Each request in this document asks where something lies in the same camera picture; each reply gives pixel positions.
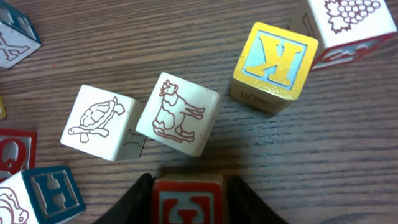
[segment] turtle shell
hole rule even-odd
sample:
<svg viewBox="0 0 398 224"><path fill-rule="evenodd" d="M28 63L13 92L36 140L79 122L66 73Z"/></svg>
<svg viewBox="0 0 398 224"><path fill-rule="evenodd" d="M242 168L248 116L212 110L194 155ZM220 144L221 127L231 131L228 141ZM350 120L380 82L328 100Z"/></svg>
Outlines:
<svg viewBox="0 0 398 224"><path fill-rule="evenodd" d="M88 108L80 119L80 127L84 129L103 128L113 115L114 101L96 103Z"/></svg>

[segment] grape cluster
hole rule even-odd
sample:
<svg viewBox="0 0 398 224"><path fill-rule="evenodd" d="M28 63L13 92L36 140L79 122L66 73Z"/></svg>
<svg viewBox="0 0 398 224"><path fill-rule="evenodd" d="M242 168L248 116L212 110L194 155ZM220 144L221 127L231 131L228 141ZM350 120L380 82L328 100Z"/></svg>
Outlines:
<svg viewBox="0 0 398 224"><path fill-rule="evenodd" d="M378 8L380 3L377 0L342 0L337 10L344 22L357 24Z"/></svg>

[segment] red side of block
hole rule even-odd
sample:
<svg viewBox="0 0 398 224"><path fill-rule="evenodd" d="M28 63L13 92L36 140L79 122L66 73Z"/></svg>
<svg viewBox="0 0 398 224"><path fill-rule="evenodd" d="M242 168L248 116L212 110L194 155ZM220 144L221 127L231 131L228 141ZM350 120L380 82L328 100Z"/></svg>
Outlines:
<svg viewBox="0 0 398 224"><path fill-rule="evenodd" d="M167 198L160 201L161 192L175 192L175 198ZM210 197L203 195L205 193L211 193L213 195L213 201ZM195 203L201 208L201 211L192 208L180 209L178 216L183 220L183 223L170 222L169 215L174 206L178 204L178 195L180 193L190 193L193 196L190 197L190 201ZM210 224L211 217L213 214L214 224L223 223L223 191L222 186L217 183L211 182L180 182L171 180L158 180L152 192L152 224L194 224L192 221L198 215L199 212L203 212L203 223L195 224ZM160 208L162 207L162 217L160 217Z"/></svg>
<svg viewBox="0 0 398 224"><path fill-rule="evenodd" d="M5 139L0 141L0 156L5 153L8 144L16 144L18 146L17 157L14 159L0 160L0 170L9 172L14 175L22 169L32 169L35 164L37 133L35 131L21 131L15 129L0 129L0 136ZM28 147L18 137L30 137L30 152L27 153Z"/></svg>
<svg viewBox="0 0 398 224"><path fill-rule="evenodd" d="M355 55L358 55L358 56L357 56L356 58L354 58L354 60L351 60L351 61L349 61L349 62L339 63L339 64L336 64L336 65L325 66L325 67L322 67L322 68L315 68L315 69L313 69L313 70L320 70L320 69L324 69L324 68L328 68L328 67L333 67L333 66L337 66L337 65L344 65L344 64L347 64L347 63L355 62L355 61L357 61L357 60L363 58L366 54L372 52L373 50L376 50L384 41L386 41L387 39L390 39L390 38L393 37L394 35L395 35L395 33L392 33L392 34L385 34L385 35L381 35L381 36L377 36L377 37L371 37L371 38L368 38L368 39L363 39L363 40L359 40L359 41L355 41L355 42L351 42L351 43L347 43L347 44L342 44L342 45L339 45L339 46L330 47L330 48L328 48L328 49L325 49L325 50L322 52L322 54L319 55L319 57L317 57L317 58L313 61L312 67L314 67L318 62L322 61L322 60L324 59L324 56L325 56L327 53L329 53L330 51L332 51L332 50L340 49L340 48L342 48L342 47L347 47L347 46L354 45L354 44L360 44L360 43L363 43L363 42L368 42L368 41L380 39L380 42L377 43L376 45L374 45L373 47L371 47L370 49L358 49L358 50L357 50L357 53L355 54Z"/></svg>

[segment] block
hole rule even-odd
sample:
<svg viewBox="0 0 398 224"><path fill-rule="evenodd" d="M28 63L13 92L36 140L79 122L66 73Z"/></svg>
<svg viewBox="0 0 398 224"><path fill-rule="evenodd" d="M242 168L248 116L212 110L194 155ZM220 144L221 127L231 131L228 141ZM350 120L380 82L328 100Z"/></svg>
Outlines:
<svg viewBox="0 0 398 224"><path fill-rule="evenodd" d="M155 181L151 207L152 224L223 224L223 178L168 175Z"/></svg>
<svg viewBox="0 0 398 224"><path fill-rule="evenodd" d="M35 165L37 133L0 128L0 182Z"/></svg>
<svg viewBox="0 0 398 224"><path fill-rule="evenodd" d="M158 142L200 156L220 111L220 94L162 73L136 131Z"/></svg>
<svg viewBox="0 0 398 224"><path fill-rule="evenodd" d="M280 112L300 96L317 47L314 38L255 23L233 74L231 96Z"/></svg>
<svg viewBox="0 0 398 224"><path fill-rule="evenodd" d="M68 166L22 170L0 184L2 223L65 223L85 210Z"/></svg>
<svg viewBox="0 0 398 224"><path fill-rule="evenodd" d="M397 32L384 0L302 0L289 27L319 41L313 70L359 60Z"/></svg>
<svg viewBox="0 0 398 224"><path fill-rule="evenodd" d="M31 21L16 8L0 0L0 67L11 68L41 45Z"/></svg>
<svg viewBox="0 0 398 224"><path fill-rule="evenodd" d="M93 224L149 224L153 184L152 175L143 174L118 202Z"/></svg>
<svg viewBox="0 0 398 224"><path fill-rule="evenodd" d="M83 85L61 144L109 161L139 158L146 137L135 130L143 109L133 98Z"/></svg>
<svg viewBox="0 0 398 224"><path fill-rule="evenodd" d="M0 120L7 118L6 107L0 96Z"/></svg>
<svg viewBox="0 0 398 224"><path fill-rule="evenodd" d="M287 224L238 176L228 180L227 196L231 224Z"/></svg>

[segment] wood grain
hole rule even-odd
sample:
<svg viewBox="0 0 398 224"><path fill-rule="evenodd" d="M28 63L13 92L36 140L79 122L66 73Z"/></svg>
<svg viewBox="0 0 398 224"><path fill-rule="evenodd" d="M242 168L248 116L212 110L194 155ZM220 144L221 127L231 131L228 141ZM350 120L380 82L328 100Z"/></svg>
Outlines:
<svg viewBox="0 0 398 224"><path fill-rule="evenodd" d="M0 71L8 119L36 129L37 166L68 164L91 223L143 173L216 172L243 179L289 223L396 223L398 38L357 63L312 72L278 114L229 96L256 21L287 27L297 0L9 0L44 46ZM387 0L398 21L398 2ZM222 96L202 157L148 139L140 159L108 162L60 145L76 94L93 85L146 101L161 72Z"/></svg>

